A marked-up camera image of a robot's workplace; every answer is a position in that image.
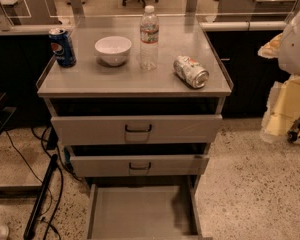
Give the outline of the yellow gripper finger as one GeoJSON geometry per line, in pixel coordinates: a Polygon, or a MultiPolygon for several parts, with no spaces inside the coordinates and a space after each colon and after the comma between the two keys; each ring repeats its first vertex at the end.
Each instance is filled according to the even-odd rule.
{"type": "Polygon", "coordinates": [[[284,83],[275,82],[270,89],[261,123],[261,139],[268,143],[282,141],[298,118],[300,76],[292,75],[284,83]]]}
{"type": "Polygon", "coordinates": [[[266,59],[273,59],[278,57],[278,50],[282,39],[282,33],[276,35],[265,45],[258,50],[258,55],[266,59]]]}

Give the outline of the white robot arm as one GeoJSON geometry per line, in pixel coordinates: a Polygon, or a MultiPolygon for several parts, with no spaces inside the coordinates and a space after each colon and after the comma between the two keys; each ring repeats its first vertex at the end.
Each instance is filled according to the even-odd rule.
{"type": "Polygon", "coordinates": [[[275,81],[271,87],[260,131],[265,142],[282,141],[300,118],[300,10],[282,33],[259,49],[258,55],[277,58],[279,68],[290,74],[286,81],[275,81]]]}

